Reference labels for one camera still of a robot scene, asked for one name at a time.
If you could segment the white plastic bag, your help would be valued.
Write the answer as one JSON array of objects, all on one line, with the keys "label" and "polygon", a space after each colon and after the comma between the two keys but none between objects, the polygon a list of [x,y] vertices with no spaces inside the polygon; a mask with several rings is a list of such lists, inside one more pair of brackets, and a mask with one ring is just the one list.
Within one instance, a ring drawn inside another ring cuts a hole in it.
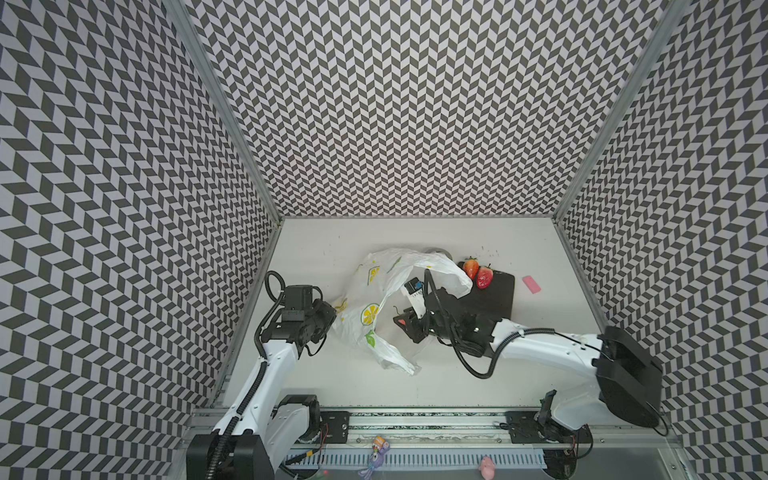
[{"label": "white plastic bag", "polygon": [[332,326],[335,335],[344,344],[372,356],[384,369],[416,375],[418,365],[381,334],[396,306],[412,305],[405,285],[424,272],[431,273],[436,286],[455,297],[461,298],[471,291],[469,277],[442,253],[407,248],[370,253],[360,261],[339,298],[332,302],[336,310]]}]

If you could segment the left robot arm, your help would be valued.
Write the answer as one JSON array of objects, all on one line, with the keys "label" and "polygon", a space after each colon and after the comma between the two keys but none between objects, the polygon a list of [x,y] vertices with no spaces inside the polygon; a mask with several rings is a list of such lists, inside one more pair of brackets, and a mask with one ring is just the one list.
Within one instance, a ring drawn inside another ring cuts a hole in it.
[{"label": "left robot arm", "polygon": [[281,290],[255,334],[259,358],[233,405],[187,448],[188,479],[273,479],[294,444],[322,436],[317,396],[284,395],[282,388],[302,351],[322,343],[335,318],[319,287]]}]

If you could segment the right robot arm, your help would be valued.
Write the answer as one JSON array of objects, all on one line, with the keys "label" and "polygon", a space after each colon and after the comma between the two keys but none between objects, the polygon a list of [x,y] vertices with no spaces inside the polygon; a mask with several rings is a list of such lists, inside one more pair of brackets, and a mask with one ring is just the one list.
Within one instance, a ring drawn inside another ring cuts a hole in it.
[{"label": "right robot arm", "polygon": [[487,380],[501,361],[523,360],[578,379],[568,389],[544,394],[533,417],[541,438],[575,434],[608,417],[643,428],[667,425],[661,412],[663,366],[623,329],[575,334],[523,326],[509,318],[513,290],[474,289],[456,297],[420,284],[406,291],[411,304],[393,324],[415,344],[432,337],[451,348],[473,377]]}]

